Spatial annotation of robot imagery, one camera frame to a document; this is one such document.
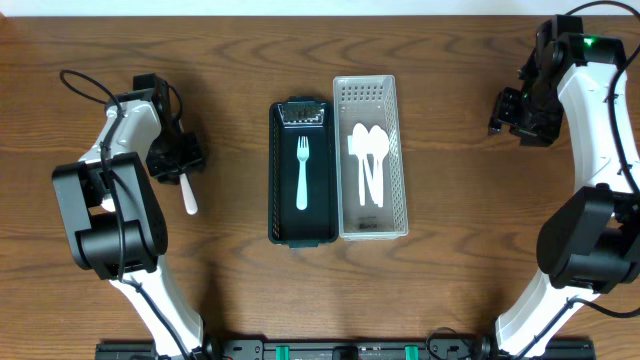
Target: black tray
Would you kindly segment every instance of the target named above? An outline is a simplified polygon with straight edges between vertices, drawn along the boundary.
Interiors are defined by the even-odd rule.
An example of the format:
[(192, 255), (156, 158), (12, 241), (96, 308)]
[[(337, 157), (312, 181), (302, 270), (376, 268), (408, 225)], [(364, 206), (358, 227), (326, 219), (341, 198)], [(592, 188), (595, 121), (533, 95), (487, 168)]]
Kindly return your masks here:
[[(301, 109), (324, 113), (322, 124), (285, 125)], [(269, 109), (269, 240), (290, 247), (316, 247), (338, 238), (335, 131), (329, 102), (291, 97)], [(307, 208), (298, 210), (299, 136), (309, 139)]]

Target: white wall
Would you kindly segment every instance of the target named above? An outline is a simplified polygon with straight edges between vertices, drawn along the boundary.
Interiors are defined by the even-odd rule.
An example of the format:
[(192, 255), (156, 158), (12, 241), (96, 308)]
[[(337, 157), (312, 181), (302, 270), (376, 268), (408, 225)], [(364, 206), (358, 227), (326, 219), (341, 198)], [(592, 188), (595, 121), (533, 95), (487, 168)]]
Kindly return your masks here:
[[(552, 15), (586, 0), (0, 0), (5, 16)], [(639, 6), (638, 0), (622, 0)], [(580, 14), (626, 14), (597, 6)]]

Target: wooden table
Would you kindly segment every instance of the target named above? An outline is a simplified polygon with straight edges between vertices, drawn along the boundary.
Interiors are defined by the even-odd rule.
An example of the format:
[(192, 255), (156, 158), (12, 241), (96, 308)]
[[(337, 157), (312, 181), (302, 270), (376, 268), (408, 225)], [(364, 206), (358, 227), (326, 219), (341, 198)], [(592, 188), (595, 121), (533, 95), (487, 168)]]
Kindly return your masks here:
[[(572, 194), (567, 124), (550, 148), (487, 137), (495, 96), (519, 87), (541, 17), (50, 18), (0, 24), (0, 357), (90, 359), (95, 344), (148, 339), (127, 300), (71, 259), (51, 185), (103, 128), (100, 105), (58, 71), (119, 93), (157, 72), (184, 99), (208, 153), (193, 176), (200, 213), (152, 181), (168, 258), (219, 336), (425, 338), (484, 333), (536, 270), (540, 226)], [(632, 18), (590, 18), (594, 34), (638, 41)], [(409, 236), (291, 250), (267, 239), (269, 105), (332, 98), (339, 75), (393, 74), (398, 86)], [(639, 67), (628, 103), (640, 139)], [(640, 287), (598, 302), (630, 310)], [(638, 320), (581, 310), (563, 329), (601, 359), (636, 358)]]

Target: robotic arm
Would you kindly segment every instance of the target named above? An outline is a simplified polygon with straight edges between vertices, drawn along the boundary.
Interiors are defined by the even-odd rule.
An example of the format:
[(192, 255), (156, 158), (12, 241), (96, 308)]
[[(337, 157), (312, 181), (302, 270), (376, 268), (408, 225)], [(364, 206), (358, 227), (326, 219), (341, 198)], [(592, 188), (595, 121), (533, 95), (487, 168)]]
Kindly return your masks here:
[[(119, 115), (113, 101), (105, 106), (107, 124), (95, 145), (78, 162), (58, 166), (52, 178), (76, 264), (93, 269), (119, 289), (151, 331), (157, 353), (173, 357), (181, 354), (178, 341), (189, 352), (202, 349), (203, 324), (187, 305), (164, 257), (167, 228), (140, 159), (146, 159), (150, 175), (159, 182), (181, 184), (189, 214), (197, 212), (197, 205), (187, 174), (203, 168), (204, 159), (194, 134), (185, 134), (179, 117), (171, 115), (170, 88), (155, 74), (139, 75), (132, 92), (116, 96), (122, 119), (106, 144), (106, 161), (117, 180), (124, 219), (123, 282), (117, 279), (122, 249), (115, 206), (100, 157)], [(107, 212), (97, 211), (99, 206)]]
[[(609, 91), (625, 61), (620, 40), (585, 35), (581, 18), (558, 15), (538, 29), (536, 48), (520, 70), (522, 90), (506, 88), (498, 96), (490, 134), (504, 124), (521, 137), (521, 145), (549, 146), (566, 113), (575, 166), (575, 195), (540, 231), (533, 281), (495, 324), (497, 347), (513, 356), (544, 353), (551, 337), (582, 306), (568, 305), (568, 300), (593, 301), (640, 272), (637, 197), (621, 169), (609, 109), (613, 101), (628, 170), (640, 179), (626, 73), (613, 99)], [(619, 229), (607, 227), (612, 216)]]

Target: plastic fork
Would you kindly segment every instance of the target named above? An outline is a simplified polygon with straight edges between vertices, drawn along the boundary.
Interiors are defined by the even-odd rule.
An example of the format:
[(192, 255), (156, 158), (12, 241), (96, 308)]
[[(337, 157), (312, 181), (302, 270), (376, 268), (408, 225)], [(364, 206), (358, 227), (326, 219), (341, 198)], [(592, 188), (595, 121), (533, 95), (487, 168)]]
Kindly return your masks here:
[(296, 196), (296, 207), (298, 210), (307, 208), (307, 160), (309, 160), (309, 138), (298, 137), (298, 162), (300, 171), (298, 172), (298, 194)]

